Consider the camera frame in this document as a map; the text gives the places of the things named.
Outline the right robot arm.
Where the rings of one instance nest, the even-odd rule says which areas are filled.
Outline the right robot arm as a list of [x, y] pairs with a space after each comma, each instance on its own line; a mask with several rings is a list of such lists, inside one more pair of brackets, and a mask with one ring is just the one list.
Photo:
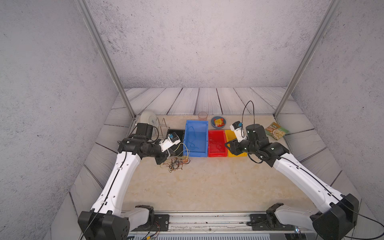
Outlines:
[[324, 240], [342, 240], [357, 225], [359, 201], [327, 185], [304, 167], [290, 151], [278, 142], [270, 143], [263, 126], [231, 125], [236, 139], [225, 144], [233, 155], [255, 155], [260, 163], [282, 173], [291, 180], [315, 205], [314, 209], [293, 208], [276, 203], [266, 211], [267, 226], [273, 230], [285, 225], [315, 231]]

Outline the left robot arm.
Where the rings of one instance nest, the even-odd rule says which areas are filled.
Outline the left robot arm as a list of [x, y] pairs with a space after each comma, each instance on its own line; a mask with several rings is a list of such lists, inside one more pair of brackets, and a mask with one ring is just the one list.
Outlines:
[[170, 156], [168, 150], [181, 143], [176, 133], [152, 140], [154, 129], [153, 125], [138, 123], [135, 133], [119, 142], [116, 164], [104, 189], [91, 210], [81, 212], [78, 218], [81, 240], [126, 240], [132, 230], [151, 232], [156, 226], [151, 206], [138, 205], [122, 216], [125, 194], [141, 160], [151, 157], [160, 165]]

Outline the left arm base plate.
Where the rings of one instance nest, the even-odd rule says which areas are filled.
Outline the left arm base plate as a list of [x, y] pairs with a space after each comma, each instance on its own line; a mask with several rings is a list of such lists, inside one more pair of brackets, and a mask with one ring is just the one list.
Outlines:
[[168, 214], [155, 214], [153, 220], [150, 220], [149, 224], [138, 226], [137, 228], [130, 230], [130, 232], [148, 232], [148, 231], [160, 231], [167, 232], [169, 230], [170, 215]]

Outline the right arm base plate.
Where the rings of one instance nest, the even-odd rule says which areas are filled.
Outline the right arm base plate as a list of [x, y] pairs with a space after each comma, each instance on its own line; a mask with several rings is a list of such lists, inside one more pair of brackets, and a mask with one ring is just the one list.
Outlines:
[[275, 217], [268, 214], [251, 214], [250, 221], [246, 223], [253, 231], [294, 231], [292, 225], [283, 225]]

